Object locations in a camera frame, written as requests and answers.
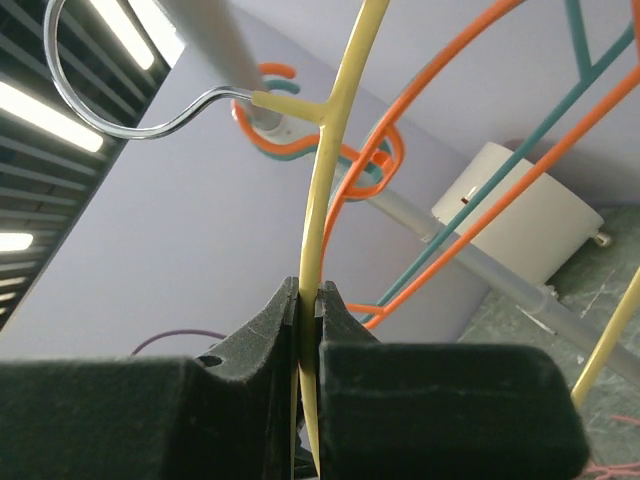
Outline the yellow plastic hanger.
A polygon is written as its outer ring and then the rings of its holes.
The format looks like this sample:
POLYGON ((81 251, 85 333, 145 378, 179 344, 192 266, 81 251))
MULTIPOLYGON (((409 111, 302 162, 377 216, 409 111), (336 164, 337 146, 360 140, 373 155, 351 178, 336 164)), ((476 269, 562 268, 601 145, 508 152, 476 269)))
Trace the yellow plastic hanger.
MULTIPOLYGON (((329 207, 329 193, 348 118, 355 99, 366 61, 390 1, 364 1, 355 21, 351 37, 343 55, 333 89, 328 100, 317 104, 264 91, 247 91, 219 87, 202 94, 178 117, 153 128, 134 129, 108 122, 89 109, 76 95, 68 81, 58 52, 58 22, 66 1, 48 1, 44 15, 44 51, 54 85, 65 103, 88 125, 109 136, 126 140, 151 140, 168 136, 193 120, 202 109, 219 98, 250 101, 256 107, 266 107, 276 113, 310 121, 319 127, 318 149, 309 187, 300 254, 300 298, 302 302, 301 333, 298 360, 299 383, 311 454, 319 478, 321 473, 319 407, 317 399, 318 337, 315 306, 322 273, 324 250, 331 228, 338 215, 338 203, 329 207)), ((387 130, 411 105, 437 74, 483 31, 514 10, 522 1, 496 1, 459 33, 410 83, 368 137, 363 150, 352 164, 339 195, 347 195, 360 170, 369 160, 387 130)), ((532 169, 498 199, 452 246, 405 288, 388 306, 375 314, 369 323, 373 327, 382 322, 402 302, 413 295, 438 273, 463 247, 471 245, 492 221, 502 214, 535 181, 586 135, 627 95, 639 87, 639 65, 566 134, 532 169)))

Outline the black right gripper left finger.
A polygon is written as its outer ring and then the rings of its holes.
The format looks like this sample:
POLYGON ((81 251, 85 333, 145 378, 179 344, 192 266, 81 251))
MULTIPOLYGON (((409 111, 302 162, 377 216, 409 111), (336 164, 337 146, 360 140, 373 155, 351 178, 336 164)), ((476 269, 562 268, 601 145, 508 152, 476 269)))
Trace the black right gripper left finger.
POLYGON ((194 358, 1 365, 5 479, 290 479, 298 282, 194 358))

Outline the teal plastic hanger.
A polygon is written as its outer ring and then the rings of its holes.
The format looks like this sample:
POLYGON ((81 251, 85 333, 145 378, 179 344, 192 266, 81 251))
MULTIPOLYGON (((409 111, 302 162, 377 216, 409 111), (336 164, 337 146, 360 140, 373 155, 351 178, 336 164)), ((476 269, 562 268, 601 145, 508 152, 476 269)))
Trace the teal plastic hanger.
MULTIPOLYGON (((446 47, 438 53, 420 71, 408 86, 397 97, 376 124, 362 150, 353 158, 343 184, 340 185, 336 199, 329 199, 331 175, 334 172, 338 158, 343 153, 341 142, 347 119, 355 98, 355 89, 368 59, 373 40, 379 30, 382 18, 388 7, 385 1, 366 1, 358 15, 352 36, 348 42, 342 63, 336 76, 334 89, 330 98, 324 104, 313 104, 292 97, 283 97, 269 92, 257 91, 252 101, 257 106, 272 107, 278 112, 297 116, 317 124, 320 132, 317 135, 304 137, 292 143, 278 145, 258 135, 257 131, 249 127, 247 136, 252 143, 261 150, 278 157, 293 156, 300 151, 316 146, 317 153, 308 194, 306 214, 303 227, 302 247, 300 254, 300 296, 303 305, 303 321, 311 322, 313 309, 317 298, 318 283, 322 273, 324 250, 329 235, 336 221, 345 199, 369 199, 377 197, 384 191, 385 182, 379 182, 363 191, 354 187, 359 173, 372 160, 380 141, 389 138, 393 143, 393 156, 397 160, 404 157, 404 147, 395 130, 396 121, 403 115, 422 90, 433 80, 441 70, 451 62, 465 47, 476 39, 483 31, 496 21, 506 16, 517 7, 515 1, 497 1, 486 11, 474 19, 461 33, 459 33, 446 47)), ((599 76, 618 58, 629 44, 636 40, 639 25, 633 23, 626 33, 612 45, 597 61, 591 60, 584 29, 584 22, 580 5, 576 1, 566 4, 566 15, 572 35, 574 55, 577 62, 580 80, 567 94, 566 98, 557 105, 556 109, 502 165, 496 173, 482 186, 479 193, 463 208, 445 230, 438 234, 435 240, 441 245, 454 233, 457 224, 464 221, 477 205, 490 194, 499 183, 510 173, 548 130, 568 111, 577 99, 599 78, 599 76)), ((368 327, 373 328, 391 315, 405 300, 412 296, 421 286, 439 272, 454 256, 464 249, 471 241, 502 213, 526 188, 528 188, 542 173, 552 166, 559 158, 581 139, 597 122, 604 118, 626 95, 639 84, 639 72, 633 70, 622 83, 616 86, 579 124, 567 134, 561 142, 552 149, 542 163, 527 173, 514 187, 507 192, 493 207, 491 207, 459 240, 455 241, 442 256, 413 283, 401 281, 388 299, 380 307, 368 308, 372 318, 368 327)))

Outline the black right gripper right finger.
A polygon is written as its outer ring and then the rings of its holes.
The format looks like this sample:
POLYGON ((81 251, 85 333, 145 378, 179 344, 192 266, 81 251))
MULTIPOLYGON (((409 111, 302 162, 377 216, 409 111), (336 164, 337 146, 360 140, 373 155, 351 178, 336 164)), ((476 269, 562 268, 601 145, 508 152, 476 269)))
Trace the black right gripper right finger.
POLYGON ((514 344, 383 343, 319 294, 324 479, 573 479, 590 446, 565 378, 514 344))

